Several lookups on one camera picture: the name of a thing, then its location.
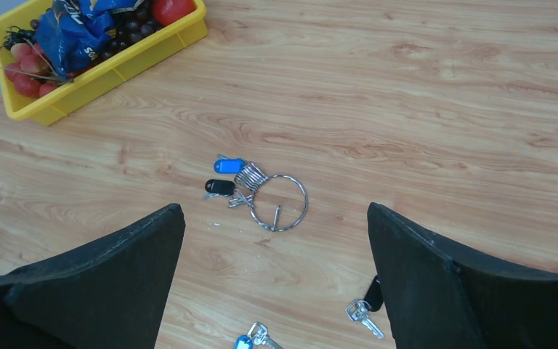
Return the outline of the yellow plastic bin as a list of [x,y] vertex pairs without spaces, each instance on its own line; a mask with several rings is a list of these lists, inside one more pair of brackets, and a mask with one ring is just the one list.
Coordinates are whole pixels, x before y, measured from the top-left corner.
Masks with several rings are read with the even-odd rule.
[[19,95],[6,77],[4,67],[14,58],[0,50],[0,89],[6,114],[12,120],[30,119],[49,126],[132,79],[155,64],[193,45],[208,34],[204,22],[206,5],[195,0],[195,10],[158,33],[143,39],[140,44],[125,49],[116,57],[94,66],[46,97],[39,99]]

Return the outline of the blue snack bag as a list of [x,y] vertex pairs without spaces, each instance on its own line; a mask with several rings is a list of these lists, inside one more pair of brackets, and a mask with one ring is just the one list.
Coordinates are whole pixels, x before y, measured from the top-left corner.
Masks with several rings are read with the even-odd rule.
[[55,75],[88,68],[110,41],[116,28],[113,18],[136,10],[143,2],[134,0],[53,1],[39,20],[34,39],[52,64]]

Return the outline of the key with blue tag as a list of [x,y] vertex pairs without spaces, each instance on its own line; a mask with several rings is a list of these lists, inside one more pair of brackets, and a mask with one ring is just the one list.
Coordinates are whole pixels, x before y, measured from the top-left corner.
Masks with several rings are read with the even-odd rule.
[[272,349],[283,349],[281,345],[270,337],[268,328],[260,322],[253,323],[247,334],[238,337],[233,348],[253,349],[255,346],[259,345]]

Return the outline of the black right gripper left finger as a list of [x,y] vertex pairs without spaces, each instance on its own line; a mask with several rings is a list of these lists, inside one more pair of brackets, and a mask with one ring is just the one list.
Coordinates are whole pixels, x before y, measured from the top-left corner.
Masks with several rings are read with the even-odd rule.
[[153,348],[184,234],[169,204],[0,275],[0,348]]

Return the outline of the large metal keyring with keys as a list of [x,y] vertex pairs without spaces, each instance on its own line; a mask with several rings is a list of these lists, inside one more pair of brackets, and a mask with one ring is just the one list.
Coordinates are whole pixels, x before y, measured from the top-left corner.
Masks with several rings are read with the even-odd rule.
[[220,154],[212,169],[214,176],[204,183],[202,199],[223,200],[230,209],[248,212],[267,231],[291,230],[308,213],[307,189],[289,174],[270,174],[252,161]]

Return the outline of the dark grape bunch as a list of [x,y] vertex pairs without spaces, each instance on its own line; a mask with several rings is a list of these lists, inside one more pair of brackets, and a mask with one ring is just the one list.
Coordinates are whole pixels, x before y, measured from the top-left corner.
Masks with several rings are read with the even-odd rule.
[[99,51],[98,58],[94,63],[101,63],[110,59],[163,27],[151,15],[149,7],[139,7],[134,11],[115,14],[113,17],[116,19],[115,33]]

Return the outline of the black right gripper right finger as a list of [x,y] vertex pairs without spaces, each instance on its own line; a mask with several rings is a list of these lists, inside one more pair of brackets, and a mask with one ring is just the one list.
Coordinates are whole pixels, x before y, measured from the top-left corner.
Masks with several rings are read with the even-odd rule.
[[381,204],[367,218],[398,348],[558,348],[558,273],[481,252]]

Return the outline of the key with black tag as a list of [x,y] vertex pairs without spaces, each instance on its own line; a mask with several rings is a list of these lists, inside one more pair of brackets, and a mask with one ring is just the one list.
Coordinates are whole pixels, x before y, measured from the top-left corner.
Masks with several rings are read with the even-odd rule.
[[374,276],[364,297],[353,300],[346,307],[345,312],[352,322],[361,323],[378,339],[383,340],[385,338],[384,333],[375,325],[369,316],[369,313],[375,313],[381,310],[383,304],[384,296],[381,291],[381,282],[378,276]]

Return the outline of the red apple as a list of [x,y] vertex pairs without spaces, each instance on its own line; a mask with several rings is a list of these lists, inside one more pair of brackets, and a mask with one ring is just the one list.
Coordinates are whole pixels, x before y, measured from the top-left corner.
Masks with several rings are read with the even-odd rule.
[[191,0],[154,0],[151,4],[153,18],[162,26],[167,26],[195,10]]

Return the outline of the red strawberries cluster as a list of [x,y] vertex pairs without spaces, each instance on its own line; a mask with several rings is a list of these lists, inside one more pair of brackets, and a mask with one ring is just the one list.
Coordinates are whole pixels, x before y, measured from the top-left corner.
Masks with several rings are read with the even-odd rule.
[[17,43],[12,46],[10,52],[15,61],[3,70],[19,95],[40,98],[62,84],[38,44]]

